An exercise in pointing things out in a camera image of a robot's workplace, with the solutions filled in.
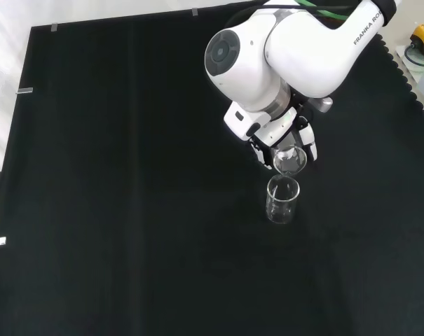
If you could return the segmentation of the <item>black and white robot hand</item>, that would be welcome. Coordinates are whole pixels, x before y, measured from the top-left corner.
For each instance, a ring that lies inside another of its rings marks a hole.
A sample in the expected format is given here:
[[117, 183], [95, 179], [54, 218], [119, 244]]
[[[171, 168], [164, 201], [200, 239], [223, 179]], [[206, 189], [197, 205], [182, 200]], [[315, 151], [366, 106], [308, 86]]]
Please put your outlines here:
[[311, 121], [314, 112], [326, 113], [333, 105], [331, 97], [303, 98], [294, 94], [292, 101], [295, 105], [249, 140], [261, 166], [290, 176], [298, 174], [308, 162], [317, 160]]

